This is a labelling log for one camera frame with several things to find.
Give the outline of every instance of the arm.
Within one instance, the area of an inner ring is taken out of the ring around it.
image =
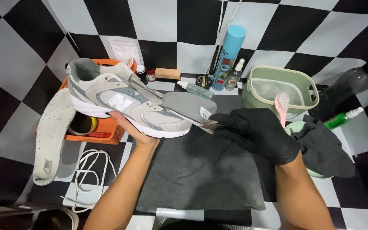
[[[275,166],[275,173],[280,214],[287,221],[285,229],[335,229],[328,208],[306,171],[301,152],[292,162]]]
[[[214,135],[275,165],[276,193],[286,229],[335,229],[326,204],[306,171],[300,144],[283,130],[272,111],[242,108],[229,115],[213,114],[210,120],[223,125]]]
[[[113,184],[96,203],[86,221],[84,230],[125,229],[133,215],[141,185],[147,174],[151,157],[160,142],[140,133],[126,118],[110,112],[117,123],[136,140],[136,148],[130,154]]]

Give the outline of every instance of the green bucket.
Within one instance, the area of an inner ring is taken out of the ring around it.
[[[295,70],[287,70],[283,68],[258,65],[255,66],[248,74],[247,83],[242,91],[242,103],[245,108],[268,108],[277,116],[279,115],[274,106],[274,101],[267,100],[258,95],[254,90],[253,81],[256,79],[265,79],[269,81],[282,81],[286,84],[292,84],[294,88],[300,91],[303,105],[289,105],[286,119],[292,119],[308,109],[315,107],[319,103],[319,94],[313,80],[305,73]]]

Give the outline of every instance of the white shoelace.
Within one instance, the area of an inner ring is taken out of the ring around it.
[[[76,169],[75,169],[75,171],[76,171],[76,177],[75,177],[76,196],[75,196],[75,199],[74,199],[74,200],[72,200],[72,199],[66,198],[66,197],[64,197],[64,196],[60,196],[60,197],[62,197],[64,200],[67,200],[67,201],[70,201],[71,203],[73,203],[73,206],[72,206],[72,211],[73,211],[73,212],[84,212],[84,211],[87,211],[88,209],[93,208],[93,207],[95,206],[95,204],[96,204],[96,202],[95,202],[95,203],[93,203],[93,204],[86,204],[86,203],[83,203],[83,202],[77,201],[77,198],[78,198],[78,194],[79,194],[79,192],[86,192],[86,193],[88,193],[88,192],[92,192],[92,191],[94,191],[94,190],[99,186],[99,176],[97,175],[97,173],[96,173],[95,171],[90,170],[90,168],[95,164],[95,162],[96,162],[97,158],[99,157],[99,154],[100,154],[100,153],[105,154],[105,156],[106,156],[106,163],[105,163],[105,168],[104,168],[104,170],[103,170],[102,182],[101,182],[101,184],[100,184],[100,196],[99,196],[99,198],[103,195],[103,187],[104,187],[104,181],[105,181],[105,174],[106,174],[106,170],[107,170],[107,165],[108,165],[108,163],[110,163],[110,165],[112,166],[113,173],[115,174],[115,179],[116,179],[116,176],[117,176],[117,175],[116,175],[115,166],[113,165],[112,161],[110,160],[110,156],[109,156],[109,154],[108,154],[107,152],[102,151],[102,150],[89,149],[89,150],[87,150],[87,151],[84,151],[84,152],[82,153],[82,155],[84,155],[84,154],[85,154],[85,153],[87,153],[87,152],[90,152],[90,153],[86,154],[86,156],[84,156],[83,158],[78,159],[78,161],[76,162]],[[96,155],[95,160],[94,160],[94,161],[89,165],[89,167],[88,167],[88,169],[87,169],[87,170],[84,170],[83,168],[85,167],[85,165],[86,165],[86,162],[87,162],[88,158],[89,158],[91,155],[93,155],[93,154],[97,154],[97,155]],[[79,182],[79,181],[78,181],[78,177],[79,177],[79,174],[80,174],[80,173],[84,173],[84,175],[83,175],[83,178],[82,178],[82,179],[80,180],[80,182]],[[96,179],[97,179],[96,186],[95,186],[95,188],[94,188],[94,189],[92,189],[92,190],[84,190],[84,189],[81,187],[82,182],[83,182],[83,180],[85,179],[85,176],[86,176],[86,174],[87,174],[87,173],[93,173],[93,174],[96,176]],[[79,210],[79,211],[76,211],[76,207],[84,207],[85,209],[83,209],[83,210]]]

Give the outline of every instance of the black glove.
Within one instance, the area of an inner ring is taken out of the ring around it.
[[[229,115],[213,114],[209,119],[224,126],[216,129],[214,135],[233,141],[273,165],[288,164],[299,153],[300,144],[289,137],[268,108],[240,108]]]

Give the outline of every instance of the water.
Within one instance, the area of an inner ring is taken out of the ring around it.
[[[285,92],[291,105],[304,106],[302,92],[294,84],[262,78],[252,78],[253,90],[263,99],[275,101],[275,97]]]

